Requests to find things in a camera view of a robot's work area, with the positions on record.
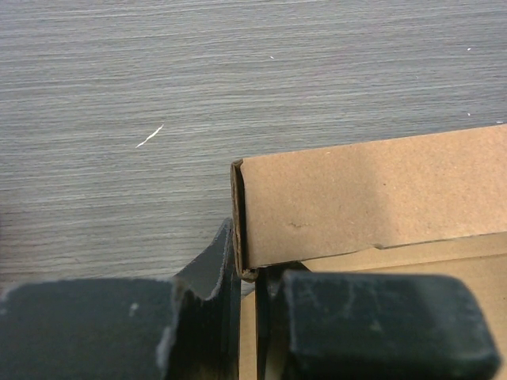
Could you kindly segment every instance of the brown cardboard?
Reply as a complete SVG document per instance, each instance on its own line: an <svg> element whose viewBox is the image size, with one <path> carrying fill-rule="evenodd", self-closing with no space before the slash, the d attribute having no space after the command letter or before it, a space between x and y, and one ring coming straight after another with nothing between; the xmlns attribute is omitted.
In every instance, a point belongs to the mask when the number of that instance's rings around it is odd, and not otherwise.
<svg viewBox="0 0 507 380"><path fill-rule="evenodd" d="M245 158L231 175L245 279L285 261L507 231L507 124Z"/></svg>
<svg viewBox="0 0 507 380"><path fill-rule="evenodd" d="M502 355L507 355L507 233L393 249L367 249L304 261L314 272L438 273L465 282L478 299ZM242 301L240 380L255 380L255 299ZM503 366L495 379L506 380Z"/></svg>

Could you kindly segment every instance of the cardboard edge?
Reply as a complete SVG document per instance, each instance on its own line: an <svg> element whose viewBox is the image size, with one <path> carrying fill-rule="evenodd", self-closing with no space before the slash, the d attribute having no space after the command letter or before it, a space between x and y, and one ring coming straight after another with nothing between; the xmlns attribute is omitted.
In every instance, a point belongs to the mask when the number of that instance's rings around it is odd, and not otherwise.
<svg viewBox="0 0 507 380"><path fill-rule="evenodd" d="M302 263L313 272L325 272L327 268L330 268L332 272L374 272L376 270L399 268L410 265L502 256L507 251L507 249L505 249L506 241L507 232L498 232L494 234L458 237L455 239L413 243L388 248L371 247L353 253L307 259L303 260ZM477 248L473 248L472 252L470 252L469 248L476 247L477 245L489 248L485 252L478 252ZM442 254L438 256L426 254L432 251L437 251ZM375 260L375 257L378 255L389 257L386 259L390 261L389 265L381 264L381 261ZM365 264L352 266L351 263L353 261ZM342 269L340 269L337 267L336 265L338 263L344 268L342 267Z"/></svg>
<svg viewBox="0 0 507 380"><path fill-rule="evenodd" d="M287 150L287 151L281 151L281 152L276 152L276 153L267 153L267 154L259 154L258 156L249 156L249 157L246 157L246 158L243 158L243 159L248 159L248 160L251 160L251 159L254 159L254 158L271 158L273 156L281 156L281 155L289 155L289 154L301 154L301 153L307 153L307 152L315 152L315 151L328 151L330 148L333 149L333 148L338 148L338 147L343 147L343 146L364 146L364 145L371 145L371 144L376 144L376 143L382 143L384 141L395 141L395 140L412 140L412 139L418 139L420 137L429 137L429 136L433 136L433 135L458 135L464 131L475 131L475 130L486 130L486 129L489 129L489 130L497 130L497 129L502 129L502 128L506 128L507 127L507 123L504 123L504 124L494 124L494 125L483 125L483 126L476 126L476 127L463 127L463 128L460 128L460 129L456 129L454 131L429 131L429 132L423 132L423 133L417 133L417 134L414 134L414 135L406 135L406 136L400 136L400 137L393 137L393 138L385 138L385 139L381 139L381 138L378 138L378 139L368 139L368 140L365 140L365 141L359 141L359 142L347 142L347 143L338 143L336 145L332 145L332 146L318 146L318 147L315 147L315 148L306 148L306 149L301 149L301 150Z"/></svg>
<svg viewBox="0 0 507 380"><path fill-rule="evenodd" d="M241 174L243 160L231 164L231 191L232 191L232 223L234 262L238 276L248 282L257 278L257 269L248 267L248 247L246 240L246 210L245 210L245 183Z"/></svg>
<svg viewBox="0 0 507 380"><path fill-rule="evenodd" d="M257 301L255 291L241 300L239 380L257 380Z"/></svg>

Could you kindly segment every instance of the gray wood grain surface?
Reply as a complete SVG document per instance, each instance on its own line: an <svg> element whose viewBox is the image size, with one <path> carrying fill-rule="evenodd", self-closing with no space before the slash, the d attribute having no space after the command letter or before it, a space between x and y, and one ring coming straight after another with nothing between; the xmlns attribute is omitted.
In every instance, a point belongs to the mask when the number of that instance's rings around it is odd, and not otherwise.
<svg viewBox="0 0 507 380"><path fill-rule="evenodd" d="M174 274L231 213L236 158L506 121L506 20L505 0L0 0L0 286Z"/></svg>

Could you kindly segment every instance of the corrugated cardboard edge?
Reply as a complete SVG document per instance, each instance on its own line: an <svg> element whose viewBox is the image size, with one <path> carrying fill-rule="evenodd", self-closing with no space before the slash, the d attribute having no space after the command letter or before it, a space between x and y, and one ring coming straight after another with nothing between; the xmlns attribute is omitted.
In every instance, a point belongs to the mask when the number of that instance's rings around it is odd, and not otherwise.
<svg viewBox="0 0 507 380"><path fill-rule="evenodd" d="M241 174L243 160L231 165L233 245L236 272L245 281L253 282L257 278L256 269L248 269L248 247L246 244L245 184Z"/></svg>

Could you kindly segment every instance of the white speck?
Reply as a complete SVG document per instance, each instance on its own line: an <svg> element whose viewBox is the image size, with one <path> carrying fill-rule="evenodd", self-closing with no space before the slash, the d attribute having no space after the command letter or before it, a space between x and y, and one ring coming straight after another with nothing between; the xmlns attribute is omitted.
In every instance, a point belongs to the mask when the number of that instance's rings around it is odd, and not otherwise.
<svg viewBox="0 0 507 380"><path fill-rule="evenodd" d="M138 146L136 146L136 148L139 148L140 146L144 145L146 143L146 141L148 141L149 139L151 139L152 137L155 137L156 134L158 134L160 132L160 130L164 127L164 124L162 124L160 127L158 127L157 131L153 132L151 135L149 135L146 140L144 140L142 143L140 143Z"/></svg>
<svg viewBox="0 0 507 380"><path fill-rule="evenodd" d="M370 330L372 330L376 333L383 332L382 325L376 319L370 324Z"/></svg>
<svg viewBox="0 0 507 380"><path fill-rule="evenodd" d="M139 303L132 303L130 305L130 310L128 311L129 317L134 317L135 311L139 308Z"/></svg>

